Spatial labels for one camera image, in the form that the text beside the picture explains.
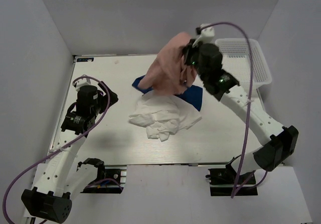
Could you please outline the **blue t shirt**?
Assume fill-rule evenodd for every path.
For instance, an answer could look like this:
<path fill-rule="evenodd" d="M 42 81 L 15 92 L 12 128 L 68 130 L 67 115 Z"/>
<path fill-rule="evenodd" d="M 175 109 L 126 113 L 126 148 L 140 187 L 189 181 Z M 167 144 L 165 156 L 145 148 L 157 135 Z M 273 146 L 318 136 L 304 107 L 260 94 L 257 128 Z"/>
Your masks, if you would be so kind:
<path fill-rule="evenodd" d="M 143 94 L 146 94 L 152 91 L 153 88 L 149 87 L 147 89 L 142 89 L 138 87 L 138 84 L 143 78 L 144 78 L 144 75 L 136 78 L 132 83 L 132 87 L 142 92 Z M 197 111 L 201 111 L 202 103 L 203 103 L 203 89 L 201 87 L 192 85 L 184 93 L 176 94 L 175 96 L 191 104 Z"/>

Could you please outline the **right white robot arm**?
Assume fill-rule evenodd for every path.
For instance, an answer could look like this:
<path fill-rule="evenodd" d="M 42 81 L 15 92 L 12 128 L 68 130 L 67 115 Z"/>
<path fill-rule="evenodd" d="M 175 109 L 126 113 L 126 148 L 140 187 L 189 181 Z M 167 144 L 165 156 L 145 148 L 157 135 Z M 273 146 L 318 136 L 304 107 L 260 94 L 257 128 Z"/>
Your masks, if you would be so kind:
<path fill-rule="evenodd" d="M 235 157 L 226 165 L 230 182 L 238 183 L 246 173 L 258 169 L 271 172 L 293 154 L 298 130 L 294 126 L 285 127 L 248 99 L 239 81 L 223 69 L 223 55 L 216 45 L 191 39 L 183 54 L 185 64 L 196 69 L 206 91 L 232 110 L 261 144 L 260 148 Z"/>

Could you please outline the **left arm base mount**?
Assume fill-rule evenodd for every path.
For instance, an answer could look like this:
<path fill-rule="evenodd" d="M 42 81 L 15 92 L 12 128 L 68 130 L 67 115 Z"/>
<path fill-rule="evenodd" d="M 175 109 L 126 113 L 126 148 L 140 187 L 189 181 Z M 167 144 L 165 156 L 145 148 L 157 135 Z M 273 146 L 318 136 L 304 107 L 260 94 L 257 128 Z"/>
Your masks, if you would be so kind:
<path fill-rule="evenodd" d="M 126 166 L 105 166 L 105 174 L 92 182 L 82 193 L 88 194 L 121 194 L 127 176 Z"/>

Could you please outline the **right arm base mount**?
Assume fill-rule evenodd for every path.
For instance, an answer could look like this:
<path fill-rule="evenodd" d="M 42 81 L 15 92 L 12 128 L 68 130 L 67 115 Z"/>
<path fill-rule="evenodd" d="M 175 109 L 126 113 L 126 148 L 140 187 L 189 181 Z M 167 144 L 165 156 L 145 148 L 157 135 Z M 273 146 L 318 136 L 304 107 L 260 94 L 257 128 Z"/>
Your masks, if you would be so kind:
<path fill-rule="evenodd" d="M 208 169 L 208 174 L 205 176 L 210 185 L 210 194 L 214 197 L 231 196 L 235 179 L 226 168 L 212 168 Z M 236 196 L 257 196 L 258 191 L 256 187 L 255 176 L 251 173 L 246 173 L 239 177 L 236 188 L 238 188 L 246 179 L 248 181 L 236 193 Z"/>

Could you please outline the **pink t shirt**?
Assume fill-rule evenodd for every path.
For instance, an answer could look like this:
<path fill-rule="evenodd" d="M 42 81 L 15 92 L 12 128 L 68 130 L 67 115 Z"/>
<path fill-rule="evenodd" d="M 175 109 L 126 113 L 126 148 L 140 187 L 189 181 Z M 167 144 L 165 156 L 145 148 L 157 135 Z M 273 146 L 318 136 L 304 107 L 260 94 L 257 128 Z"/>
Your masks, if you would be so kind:
<path fill-rule="evenodd" d="M 191 87 L 197 72 L 184 64 L 183 49 L 191 36 L 180 32 L 159 51 L 138 88 L 152 88 L 158 95 L 179 95 Z"/>

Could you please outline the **white t shirt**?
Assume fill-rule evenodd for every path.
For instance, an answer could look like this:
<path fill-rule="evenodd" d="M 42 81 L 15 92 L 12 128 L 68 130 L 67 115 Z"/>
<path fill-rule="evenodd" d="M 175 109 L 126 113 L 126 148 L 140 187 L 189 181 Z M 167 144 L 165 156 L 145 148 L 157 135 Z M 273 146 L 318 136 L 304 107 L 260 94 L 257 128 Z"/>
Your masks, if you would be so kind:
<path fill-rule="evenodd" d="M 128 122 L 144 127 L 149 139 L 164 142 L 170 135 L 189 129 L 201 119 L 199 111 L 184 100 L 174 95 L 156 95 L 150 91 L 139 98 Z"/>

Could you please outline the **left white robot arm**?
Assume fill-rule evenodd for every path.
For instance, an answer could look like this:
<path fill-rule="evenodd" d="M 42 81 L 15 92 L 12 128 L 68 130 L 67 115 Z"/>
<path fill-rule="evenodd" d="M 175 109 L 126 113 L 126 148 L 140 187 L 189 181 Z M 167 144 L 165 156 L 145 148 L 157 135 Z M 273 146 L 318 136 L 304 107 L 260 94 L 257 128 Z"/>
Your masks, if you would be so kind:
<path fill-rule="evenodd" d="M 87 186 L 105 180 L 104 162 L 87 158 L 80 162 L 76 172 L 69 176 L 77 153 L 87 140 L 89 129 L 98 124 L 98 116 L 118 101 L 104 82 L 97 86 L 76 81 L 77 99 L 67 109 L 58 133 L 55 149 L 46 169 L 31 190 L 24 190 L 22 202 L 29 214 L 38 218 L 63 223 L 68 218 L 73 199 Z"/>

